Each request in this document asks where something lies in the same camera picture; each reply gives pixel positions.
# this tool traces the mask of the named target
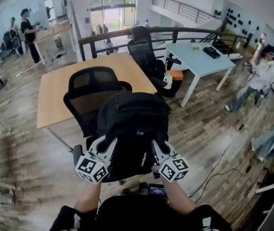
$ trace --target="black shirt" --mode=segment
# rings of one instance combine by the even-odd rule
[[[121,195],[110,197],[99,207],[98,212],[82,214],[68,206],[63,206],[50,231],[74,228],[75,218],[80,219],[78,231],[99,227],[181,227],[184,230],[231,231],[230,225],[209,205],[201,205],[189,215],[175,212],[164,200],[152,195]]]
[[[26,21],[22,20],[22,22],[21,22],[21,31],[25,35],[26,42],[28,44],[32,44],[33,41],[36,38],[36,34],[35,33],[25,33],[26,29],[29,29],[29,30],[33,29],[33,27],[31,26],[31,24],[30,24],[30,22],[29,22],[28,19],[26,19]]]

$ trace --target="black backpack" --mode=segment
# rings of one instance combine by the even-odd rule
[[[106,135],[102,148],[118,138],[111,160],[113,176],[150,173],[155,162],[151,142],[156,140],[164,148],[167,132],[168,105],[159,96],[121,93],[109,99],[99,111],[99,137]]]

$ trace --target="backpack logo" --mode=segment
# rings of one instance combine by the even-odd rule
[[[142,159],[142,163],[141,166],[143,167],[146,161],[146,157],[147,157],[147,153],[144,154],[143,159]]]

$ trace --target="black cap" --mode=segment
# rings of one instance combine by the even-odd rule
[[[21,16],[23,16],[26,12],[29,12],[28,9],[23,9],[22,12],[21,12]]]

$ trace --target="orange object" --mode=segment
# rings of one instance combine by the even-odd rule
[[[166,72],[172,76],[172,80],[183,80],[183,73],[180,70],[167,70]]]

